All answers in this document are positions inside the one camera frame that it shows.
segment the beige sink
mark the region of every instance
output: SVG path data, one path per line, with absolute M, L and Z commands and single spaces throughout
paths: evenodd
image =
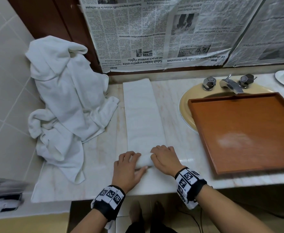
M 232 80 L 237 82 L 239 80 L 238 77 L 231 77 Z M 191 111 L 187 105 L 187 102 L 189 99 L 198 99 L 198 98 L 209 98 L 209 97 L 220 97 L 220 96 L 233 96 L 235 93 L 233 93 L 228 88 L 221 88 L 220 87 L 220 81 L 221 79 L 217 80 L 216 86 L 213 88 L 212 91 L 206 91 L 202 88 L 202 83 L 193 86 L 191 89 L 189 89 L 187 92 L 183 94 L 179 101 L 179 111 L 180 114 L 185 121 L 185 123 L 194 131 L 197 131 L 195 122 L 192 118 Z M 263 86 L 260 86 L 256 83 L 252 83 L 249 85 L 247 89 L 243 89 L 245 94 L 260 94 L 260 93 L 269 93 L 273 92 Z

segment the wristband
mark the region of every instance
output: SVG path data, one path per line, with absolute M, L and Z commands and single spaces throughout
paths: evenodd
M 201 191 L 202 187 L 207 184 L 197 172 L 185 167 L 176 175 L 175 180 L 178 183 L 177 193 L 189 209 L 195 208 L 198 203 L 195 200 L 196 196 Z
M 109 221 L 107 226 L 111 226 L 111 221 L 116 220 L 125 196 L 126 194 L 120 187 L 109 185 L 91 202 L 91 208 L 100 211 Z

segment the leg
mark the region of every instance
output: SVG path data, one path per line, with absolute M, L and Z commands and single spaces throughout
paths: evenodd
M 132 224 L 128 227 L 126 233 L 145 233 L 142 209 L 138 201 L 132 203 L 129 216 Z
M 154 211 L 152 212 L 152 223 L 150 233 L 177 233 L 175 230 L 166 227 L 163 224 L 163 219 L 165 216 L 165 209 L 162 204 L 158 201 L 155 202 Z

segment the faucet handle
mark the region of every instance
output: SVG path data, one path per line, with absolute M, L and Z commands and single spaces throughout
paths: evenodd
M 211 91 L 216 85 L 217 80 L 214 77 L 207 77 L 203 80 L 202 88 Z
M 240 78 L 239 83 L 243 88 L 248 88 L 248 86 L 253 83 L 256 78 L 257 77 L 254 78 L 254 75 L 252 74 L 246 74 Z

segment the tray rim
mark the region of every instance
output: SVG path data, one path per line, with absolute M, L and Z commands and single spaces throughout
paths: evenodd
M 210 98 L 197 98 L 197 99 L 189 99 L 187 102 L 188 107 L 190 108 L 190 111 L 192 113 L 194 121 L 198 121 L 196 124 L 198 134 L 200 137 L 200 140 L 202 142 L 203 148 L 206 152 L 207 158 L 209 160 L 209 164 L 211 169 L 216 175 L 222 175 L 222 174 L 233 174 L 233 173 L 247 173 L 247 172 L 253 172 L 253 171 L 274 171 L 274 170 L 283 170 L 284 167 L 269 167 L 268 169 L 262 170 L 262 168 L 253 168 L 253 169 L 246 169 L 246 170 L 236 170 L 236 171 L 219 171 L 212 156 L 210 155 L 208 144 L 205 140 L 205 135 L 202 132 L 202 125 L 198 119 L 197 113 L 195 110 L 190 106 L 190 104 L 193 103 L 200 103 L 200 102 L 210 102 L 210 101 L 224 101 L 224 100 L 239 100 L 239 99 L 248 99 L 248 98 L 266 98 L 266 97 L 275 97 L 278 99 L 278 101 L 282 104 L 284 104 L 284 97 L 279 92 L 271 92 L 271 93 L 261 93 L 261 94 L 247 94 L 247 95 L 234 95 L 234 96 L 221 96 L 221 97 L 210 97 Z

